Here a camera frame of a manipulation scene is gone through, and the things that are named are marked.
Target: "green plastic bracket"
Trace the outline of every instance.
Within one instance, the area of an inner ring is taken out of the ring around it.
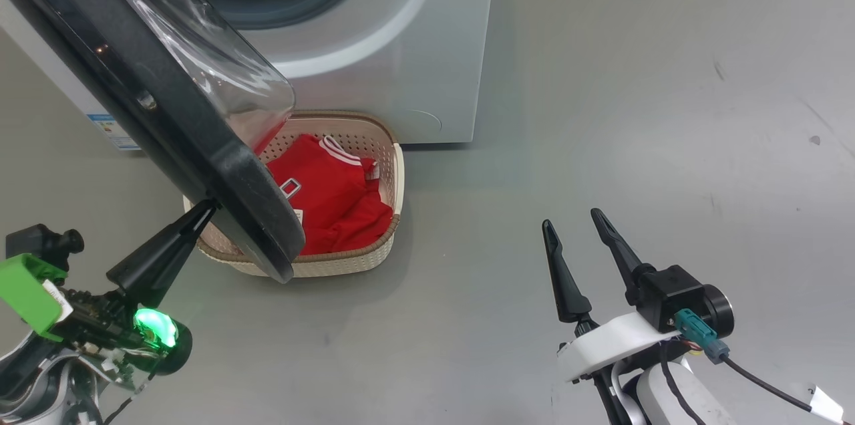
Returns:
[[[71,312],[71,306],[56,290],[53,281],[68,273],[25,253],[0,261],[0,298],[33,328],[35,333],[53,341],[62,339],[51,328]]]

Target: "blue and white label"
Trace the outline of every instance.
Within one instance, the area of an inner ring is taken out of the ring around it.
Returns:
[[[95,123],[96,126],[101,128],[101,131],[107,135],[107,138],[113,142],[113,145],[116,148],[122,149],[122,151],[132,151],[140,149],[140,146],[131,139],[131,136],[119,126],[119,123],[116,123],[115,118],[109,114],[86,114],[89,117],[89,120]]]

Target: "teal connector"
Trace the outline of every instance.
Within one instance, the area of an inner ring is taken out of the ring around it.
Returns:
[[[714,364],[720,364],[721,357],[727,357],[730,354],[729,346],[718,339],[718,333],[687,307],[674,315],[674,322],[677,331],[703,348],[703,352]]]

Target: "green part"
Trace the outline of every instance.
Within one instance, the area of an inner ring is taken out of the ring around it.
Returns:
[[[67,276],[68,273],[29,253],[8,258],[0,261],[0,298],[3,298],[35,333],[61,342],[62,339],[49,330],[62,318],[64,299],[61,295],[58,298],[53,297],[43,283],[45,280],[53,282]]]
[[[169,315],[150,307],[141,307],[134,314],[134,327],[144,339],[160,349],[171,349],[178,339],[178,328]]]

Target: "folded red garment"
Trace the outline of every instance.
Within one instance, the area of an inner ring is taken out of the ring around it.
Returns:
[[[393,211],[379,197],[376,166],[375,160],[347,153],[330,136],[312,135],[299,136],[268,163],[291,206],[303,212],[302,255],[353,251],[383,236]]]

